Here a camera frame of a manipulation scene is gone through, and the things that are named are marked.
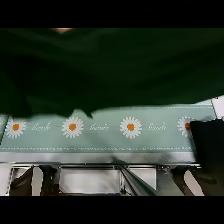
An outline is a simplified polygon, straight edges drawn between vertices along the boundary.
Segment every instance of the orange flower center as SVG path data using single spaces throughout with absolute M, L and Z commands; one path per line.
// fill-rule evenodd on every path
M 75 129 L 76 129 L 76 124 L 70 124 L 70 125 L 69 125 L 69 129 L 70 129 L 71 131 L 75 131 Z
M 129 131 L 134 131 L 135 130 L 135 126 L 133 124 L 128 124 L 128 130 Z
M 185 128 L 186 128 L 187 130 L 190 130 L 190 129 L 191 129 L 190 123 L 186 123 L 186 124 L 185 124 Z
M 19 127 L 20 127 L 19 124 L 14 124 L 14 125 L 12 126 L 12 130 L 13 130 L 13 131 L 18 131 L 18 130 L 19 130 Z

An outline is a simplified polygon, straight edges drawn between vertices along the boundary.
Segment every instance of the dark green fabric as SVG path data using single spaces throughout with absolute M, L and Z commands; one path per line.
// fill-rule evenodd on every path
M 0 29 L 0 113 L 86 113 L 224 94 L 223 28 Z

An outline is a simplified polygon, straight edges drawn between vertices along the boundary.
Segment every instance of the white daisy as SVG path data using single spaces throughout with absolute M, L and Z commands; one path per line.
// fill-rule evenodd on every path
M 184 135 L 185 137 L 188 137 L 191 135 L 191 127 L 190 127 L 190 122 L 193 121 L 194 118 L 190 118 L 190 117 L 182 117 L 181 119 L 179 119 L 178 121 L 178 130 L 182 132 L 182 135 Z
M 121 122 L 121 129 L 123 131 L 123 135 L 126 135 L 126 138 L 135 138 L 141 134 L 141 123 L 138 119 L 134 117 L 126 117 Z
M 66 119 L 65 122 L 63 122 L 63 135 L 66 135 L 66 138 L 75 138 L 76 136 L 82 134 L 81 131 L 83 130 L 83 127 L 84 124 L 81 119 L 79 119 L 78 117 L 70 117 L 69 119 Z
M 26 122 L 22 119 L 11 119 L 6 125 L 6 135 L 8 138 L 17 138 L 26 130 Z

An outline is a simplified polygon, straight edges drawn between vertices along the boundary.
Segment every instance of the daisy print fabric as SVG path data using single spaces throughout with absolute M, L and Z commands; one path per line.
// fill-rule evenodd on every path
M 17 138 L 26 130 L 25 120 L 11 119 L 6 125 L 6 135 L 8 138 Z
M 75 138 L 76 136 L 79 136 L 82 134 L 84 124 L 81 119 L 78 117 L 70 117 L 69 119 L 66 119 L 65 122 L 63 122 L 62 125 L 62 131 L 64 132 L 63 135 L 66 136 L 66 138 L 70 137 Z
M 193 118 L 190 117 L 182 117 L 178 121 L 178 130 L 182 132 L 182 135 L 185 137 L 189 137 L 191 135 L 191 127 L 190 127 L 190 122 L 193 121 Z
M 123 132 L 123 135 L 130 139 L 139 136 L 142 130 L 140 121 L 134 117 L 126 117 L 123 119 L 120 127 L 120 131 Z

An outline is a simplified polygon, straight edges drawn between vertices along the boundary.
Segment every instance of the daisy flower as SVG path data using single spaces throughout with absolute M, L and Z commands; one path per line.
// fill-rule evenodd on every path
M 70 117 L 63 122 L 62 131 L 64 132 L 63 135 L 66 135 L 66 138 L 75 138 L 82 134 L 84 124 L 81 119 L 78 117 Z
M 190 127 L 190 122 L 193 121 L 194 118 L 190 118 L 190 117 L 182 117 L 181 119 L 179 119 L 178 121 L 178 130 L 182 132 L 182 135 L 184 135 L 185 137 L 188 137 L 191 135 L 191 127 Z
M 6 125 L 6 135 L 8 138 L 17 138 L 26 130 L 26 122 L 22 119 L 11 119 Z
M 141 134 L 141 123 L 138 119 L 134 117 L 126 117 L 121 122 L 121 129 L 120 131 L 123 131 L 123 135 L 126 136 L 126 138 L 135 138 L 136 136 L 139 136 Z

